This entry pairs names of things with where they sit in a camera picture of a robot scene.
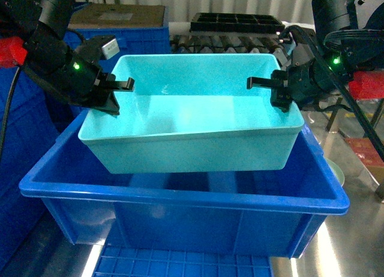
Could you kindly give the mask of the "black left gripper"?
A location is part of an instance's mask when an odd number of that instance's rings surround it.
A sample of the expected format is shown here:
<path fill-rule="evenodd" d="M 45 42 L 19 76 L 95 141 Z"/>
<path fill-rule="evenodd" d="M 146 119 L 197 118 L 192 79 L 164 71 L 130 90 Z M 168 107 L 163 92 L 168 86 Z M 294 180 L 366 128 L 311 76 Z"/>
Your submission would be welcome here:
<path fill-rule="evenodd" d="M 100 65 L 103 38 L 84 40 L 75 49 L 67 46 L 56 53 L 53 67 L 53 92 L 71 105 L 100 109 L 119 115 L 114 91 L 134 91 L 134 79 L 116 81 Z"/>

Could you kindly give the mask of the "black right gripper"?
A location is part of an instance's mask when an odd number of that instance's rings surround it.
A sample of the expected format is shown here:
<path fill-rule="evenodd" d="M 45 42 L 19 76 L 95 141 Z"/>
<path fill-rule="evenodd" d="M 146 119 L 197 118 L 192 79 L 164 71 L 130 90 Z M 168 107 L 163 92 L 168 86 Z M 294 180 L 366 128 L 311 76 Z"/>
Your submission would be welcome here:
<path fill-rule="evenodd" d="M 246 88 L 271 89 L 271 105 L 288 112 L 292 102 L 299 108 L 315 108 L 323 93 L 314 81 L 314 56 L 307 44 L 295 43 L 287 67 L 281 68 L 281 73 L 273 72 L 271 79 L 249 77 Z"/>

